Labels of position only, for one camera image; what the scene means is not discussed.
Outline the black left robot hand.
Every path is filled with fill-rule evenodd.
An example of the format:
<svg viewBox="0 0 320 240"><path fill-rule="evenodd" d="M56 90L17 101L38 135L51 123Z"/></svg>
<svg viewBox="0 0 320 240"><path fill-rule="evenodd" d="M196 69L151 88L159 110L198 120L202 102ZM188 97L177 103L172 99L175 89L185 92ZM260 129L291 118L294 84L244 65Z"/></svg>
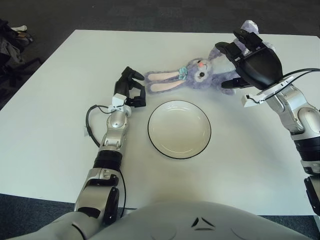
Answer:
<svg viewBox="0 0 320 240"><path fill-rule="evenodd" d="M127 66L121 73L121 77L119 78L119 80L115 83L114 94L120 94L125 96L125 101L123 105L135 108L145 107L145 87L141 85L139 82L135 81L135 79L139 81L145 80L142 74ZM140 95L131 98L130 90L132 90L133 88L140 90Z"/></svg>

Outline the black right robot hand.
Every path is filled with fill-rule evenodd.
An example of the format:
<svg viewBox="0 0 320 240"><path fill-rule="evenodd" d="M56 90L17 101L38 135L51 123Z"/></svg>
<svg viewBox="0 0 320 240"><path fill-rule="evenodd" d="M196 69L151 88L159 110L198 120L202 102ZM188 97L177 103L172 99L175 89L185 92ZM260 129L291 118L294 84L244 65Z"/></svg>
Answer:
<svg viewBox="0 0 320 240"><path fill-rule="evenodd" d="M249 50L244 55L236 43L218 42L215 47L235 66L238 77L223 81L224 89L255 87L265 90L283 77L282 64L276 53L254 32L238 28L233 34Z"/></svg>

